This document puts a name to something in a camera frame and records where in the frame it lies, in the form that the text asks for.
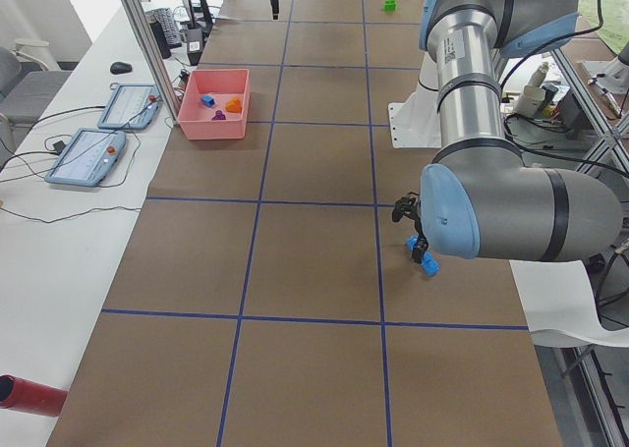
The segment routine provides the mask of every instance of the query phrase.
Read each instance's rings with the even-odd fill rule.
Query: blue block
[[[216,102],[214,101],[214,98],[211,97],[210,95],[204,95],[200,98],[200,101],[203,102],[203,105],[205,106],[209,106],[212,107],[216,104]]]

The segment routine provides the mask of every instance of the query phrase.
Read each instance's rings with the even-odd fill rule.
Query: desk organizer
[[[205,95],[214,99],[212,107],[203,104],[201,98]],[[247,69],[195,70],[188,79],[177,120],[189,140],[241,140],[245,137],[250,96]],[[240,99],[243,109],[230,113],[225,105],[235,98]],[[225,115],[224,120],[212,120],[218,110]]]

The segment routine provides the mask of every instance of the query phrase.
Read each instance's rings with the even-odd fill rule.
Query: aluminum pole
[[[159,53],[159,48],[157,47],[157,43],[155,42],[153,33],[150,30],[148,21],[146,20],[142,1],[120,1],[122,2],[122,6],[124,7],[125,12],[127,12],[127,18],[129,18],[131,28],[136,35],[136,40],[138,41],[138,44],[140,45],[140,50],[142,51],[144,58],[148,63],[148,68],[153,75],[153,79],[155,80],[157,88],[159,89],[161,99],[166,105],[166,108],[168,108],[168,112],[170,113],[173,122],[176,123],[181,103],[177,98],[177,95],[175,95],[175,90],[173,89],[173,85],[168,76],[168,72],[166,71],[166,67],[164,66],[161,54]]]

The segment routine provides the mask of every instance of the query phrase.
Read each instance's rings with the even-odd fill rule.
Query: red cylinder
[[[61,413],[67,395],[67,391],[17,376],[0,376],[0,408],[56,417]]]

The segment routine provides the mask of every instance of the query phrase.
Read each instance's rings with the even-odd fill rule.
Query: grid line
[[[288,25],[286,27],[286,38],[284,39],[284,52],[282,53],[282,66],[279,70],[279,78],[277,80],[277,91],[275,92],[275,104],[273,106],[273,116],[271,117],[271,128],[268,135],[268,141],[266,144],[266,156],[264,157],[264,166],[262,168],[262,177],[259,184],[259,192],[257,195],[257,207],[256,217],[254,219],[254,230],[252,231],[252,240],[249,247],[249,256],[247,260],[247,269],[245,271],[245,281],[243,282],[243,293],[240,300],[240,308],[238,311],[238,321],[236,323],[236,333],[234,335],[234,345],[232,347],[232,356],[229,363],[229,372],[227,374],[227,383],[225,386],[225,397],[223,399],[223,409],[221,412],[220,425],[218,428],[218,434],[216,436],[216,447],[221,447],[223,442],[223,435],[225,432],[225,421],[227,419],[227,411],[229,409],[229,397],[231,394],[231,385],[234,377],[234,369],[236,367],[236,358],[238,354],[238,343],[240,341],[240,331],[242,328],[243,314],[245,312],[245,302],[247,300],[247,290],[249,287],[249,277],[252,269],[252,262],[254,260],[254,251],[256,249],[256,235],[257,225],[259,223],[259,214],[262,208],[262,196],[264,194],[264,180],[266,179],[266,169],[268,166],[268,159],[270,156],[271,144],[273,141],[273,130],[275,128],[275,117],[277,115],[277,109],[279,104],[279,92],[282,86],[282,75],[284,72],[284,61],[286,60],[286,52],[288,50],[288,37],[290,34],[291,19],[293,18],[293,7],[295,6],[295,0],[291,0],[291,8],[288,16]]]
[[[314,121],[248,121],[253,124],[264,124],[264,125],[298,125],[298,126],[336,126],[338,128],[341,127],[361,127],[368,128],[369,126],[373,126],[374,128],[388,128],[389,125],[370,125],[369,123],[318,123]]]
[[[294,67],[297,69],[355,69],[363,70],[365,66],[320,66],[317,64],[270,64],[270,63],[257,63],[257,62],[200,62],[201,66],[250,66],[250,67]],[[382,67],[370,67],[370,69],[381,71],[419,71],[419,67],[394,67],[394,66],[382,66]]]
[[[147,196],[146,200],[151,201],[205,201],[218,203],[248,203],[248,204],[286,204],[296,206],[347,206],[359,208],[371,208],[373,203],[351,203],[351,202],[334,202],[334,201],[290,201],[278,199],[240,199],[240,198],[205,198],[205,197],[176,197],[176,196]],[[381,205],[383,207],[391,207],[391,205]]]
[[[455,322],[413,322],[413,321],[371,321],[366,319],[328,319],[316,317],[288,317],[288,316],[261,316],[255,314],[221,314],[204,312],[179,312],[179,311],[149,311],[142,309],[120,309],[105,307],[101,312],[106,314],[118,314],[125,316],[148,317],[182,317],[198,319],[227,319],[232,321],[266,321],[266,322],[294,322],[303,324],[336,324],[341,326],[386,326],[386,327],[418,327],[424,329],[466,329],[482,331],[528,331],[528,326],[517,324],[463,324]]]
[[[361,0],[363,12],[363,43],[365,52],[365,83],[367,88],[367,114],[370,123],[370,156],[372,161],[372,189],[373,189],[373,224],[375,231],[375,261],[377,266],[377,288],[380,304],[380,340],[382,344],[382,385],[384,387],[384,415],[386,422],[386,445],[393,447],[393,429],[391,427],[391,400],[389,392],[389,364],[386,354],[386,315],[384,311],[384,282],[382,279],[382,256],[380,252],[380,229],[377,211],[377,179],[375,177],[375,147],[372,125],[372,90],[370,85],[370,60],[367,43],[367,23],[365,14],[365,0]]]
[[[220,22],[220,20],[225,20],[226,22],[233,22],[233,21],[238,21],[238,22],[244,22],[244,23],[269,23],[269,24],[273,24],[273,25],[280,25],[280,24],[289,24],[288,20],[269,20],[269,19],[259,19],[259,20],[234,20],[234,19],[230,19],[230,18],[220,18],[220,14],[217,17],[217,20]],[[295,25],[307,25],[307,24],[320,24],[320,25],[387,25],[387,26],[411,26],[411,27],[417,27],[418,29],[420,28],[421,24],[420,23],[413,23],[413,22],[295,22],[295,21],[291,21],[290,24],[295,24]]]

